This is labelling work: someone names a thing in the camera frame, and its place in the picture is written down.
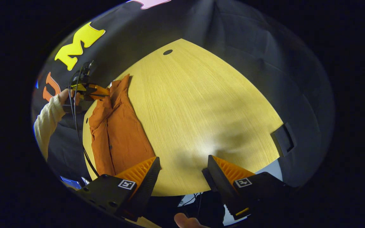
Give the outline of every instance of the sweater sleeve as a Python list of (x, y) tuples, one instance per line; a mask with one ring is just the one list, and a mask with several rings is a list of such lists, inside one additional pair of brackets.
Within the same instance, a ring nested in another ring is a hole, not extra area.
[(50, 136), (52, 136), (58, 122), (61, 121), (61, 118), (64, 115), (65, 112), (60, 104), (59, 97), (58, 95), (55, 95), (50, 99), (50, 102), (43, 107), (33, 124), (36, 141), (45, 160), (48, 159)]

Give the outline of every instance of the person's arm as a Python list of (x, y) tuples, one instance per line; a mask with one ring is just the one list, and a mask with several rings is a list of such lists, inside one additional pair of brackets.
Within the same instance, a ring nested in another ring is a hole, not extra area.
[[(71, 91), (71, 97), (74, 97), (73, 90)], [(63, 104), (67, 98), (68, 89), (63, 90), (60, 94), (52, 97), (50, 102), (43, 107), (33, 124), (36, 141), (45, 160), (48, 159), (50, 136), (52, 136), (55, 131), (58, 122), (61, 121), (61, 118), (65, 115)], [(79, 99), (80, 94), (77, 93), (75, 101), (76, 105), (78, 105)]]

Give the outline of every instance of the wooden table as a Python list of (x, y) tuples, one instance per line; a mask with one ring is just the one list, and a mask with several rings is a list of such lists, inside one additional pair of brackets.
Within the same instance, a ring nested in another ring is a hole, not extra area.
[[(280, 117), (251, 82), (209, 51), (179, 39), (137, 61), (116, 80), (128, 73), (130, 101), (160, 157), (153, 196), (210, 190), (201, 173), (208, 155), (251, 172), (279, 157), (270, 134), (283, 124)], [(95, 106), (85, 114), (83, 131), (94, 166), (86, 119)]]

